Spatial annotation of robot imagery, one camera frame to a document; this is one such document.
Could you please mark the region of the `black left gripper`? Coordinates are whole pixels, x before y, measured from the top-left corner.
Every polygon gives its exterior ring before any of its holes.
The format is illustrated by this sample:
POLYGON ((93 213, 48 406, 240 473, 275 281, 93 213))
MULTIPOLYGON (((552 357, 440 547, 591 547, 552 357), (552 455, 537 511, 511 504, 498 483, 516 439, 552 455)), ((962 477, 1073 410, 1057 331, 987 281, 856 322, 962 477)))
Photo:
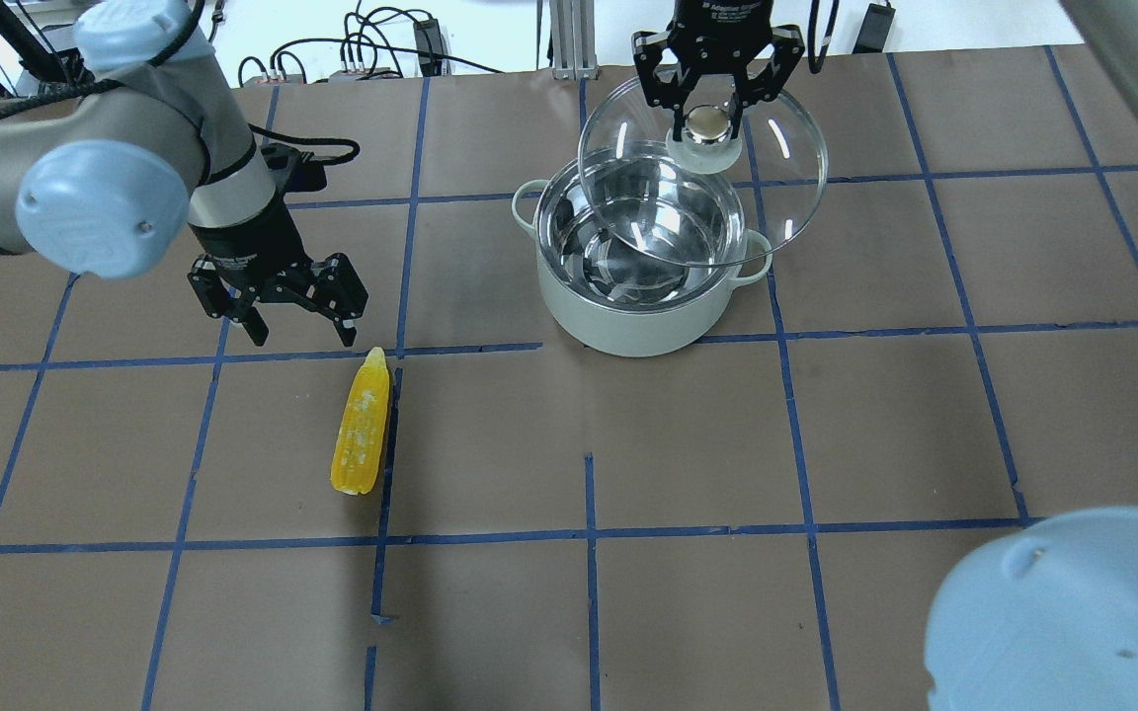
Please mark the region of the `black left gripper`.
POLYGON ((313 262, 304 253, 282 195, 273 195, 257 215, 225 228, 191 225, 203 246, 187 280, 209 319, 226 319, 262 347, 270 328, 256 306, 296 303, 333 325, 344 347, 357 338, 366 311, 366 287, 347 255, 313 262), (228 286, 240 295, 231 295, 228 286))

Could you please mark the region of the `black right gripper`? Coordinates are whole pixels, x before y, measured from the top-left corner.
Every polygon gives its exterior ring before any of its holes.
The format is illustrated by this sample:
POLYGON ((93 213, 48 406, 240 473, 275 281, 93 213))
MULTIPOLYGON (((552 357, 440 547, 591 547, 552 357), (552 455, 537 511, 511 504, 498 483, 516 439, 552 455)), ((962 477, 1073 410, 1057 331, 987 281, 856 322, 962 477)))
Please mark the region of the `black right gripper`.
POLYGON ((802 28, 772 25, 772 1, 678 1, 663 32, 632 35, 632 55, 646 104, 673 113, 673 139, 684 138, 687 104, 703 75, 729 75, 729 139, 747 109, 784 90, 807 50, 802 28), (758 72, 750 64, 772 50, 758 72))

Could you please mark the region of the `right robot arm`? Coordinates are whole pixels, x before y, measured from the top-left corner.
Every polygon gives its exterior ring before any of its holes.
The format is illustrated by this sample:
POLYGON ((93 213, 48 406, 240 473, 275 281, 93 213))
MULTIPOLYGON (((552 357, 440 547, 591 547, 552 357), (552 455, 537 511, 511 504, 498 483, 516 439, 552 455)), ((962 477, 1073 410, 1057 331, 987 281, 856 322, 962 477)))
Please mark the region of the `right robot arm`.
POLYGON ((762 487, 704 534, 593 437, 605 708, 920 710, 963 555, 1138 505, 1138 119, 1088 46, 844 55, 790 85, 828 134, 772 341, 691 348, 655 491, 762 487))

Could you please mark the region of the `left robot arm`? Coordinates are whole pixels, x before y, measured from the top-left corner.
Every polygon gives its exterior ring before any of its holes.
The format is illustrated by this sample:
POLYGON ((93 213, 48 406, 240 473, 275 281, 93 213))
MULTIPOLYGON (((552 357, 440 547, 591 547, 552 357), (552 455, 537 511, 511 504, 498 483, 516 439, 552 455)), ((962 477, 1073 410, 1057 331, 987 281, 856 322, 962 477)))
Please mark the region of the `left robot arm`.
POLYGON ((75 24, 92 80, 0 108, 0 257, 141 276, 189 228, 203 254, 187 280, 209 319, 261 346, 261 303, 292 303, 348 347, 366 288, 343 253, 307 255, 284 195, 324 188, 360 144, 249 124, 201 17, 185 1, 94 5, 75 24))

